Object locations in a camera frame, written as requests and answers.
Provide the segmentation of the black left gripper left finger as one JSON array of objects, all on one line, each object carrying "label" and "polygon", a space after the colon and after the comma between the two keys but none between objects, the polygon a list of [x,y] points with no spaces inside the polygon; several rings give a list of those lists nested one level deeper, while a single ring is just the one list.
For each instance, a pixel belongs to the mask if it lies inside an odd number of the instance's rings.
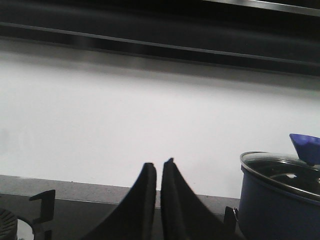
[{"label": "black left gripper left finger", "polygon": [[144,163],[132,188],[120,204],[83,240],[150,240],[155,213],[157,172]]}]

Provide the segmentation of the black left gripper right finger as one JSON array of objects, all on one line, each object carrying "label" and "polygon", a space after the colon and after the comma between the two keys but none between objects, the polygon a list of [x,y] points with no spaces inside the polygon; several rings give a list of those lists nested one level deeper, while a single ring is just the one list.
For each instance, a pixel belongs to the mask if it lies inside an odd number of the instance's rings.
[{"label": "black left gripper right finger", "polygon": [[227,233],[224,219],[214,215],[189,187],[174,159],[163,165],[160,208],[166,240],[240,240]]}]

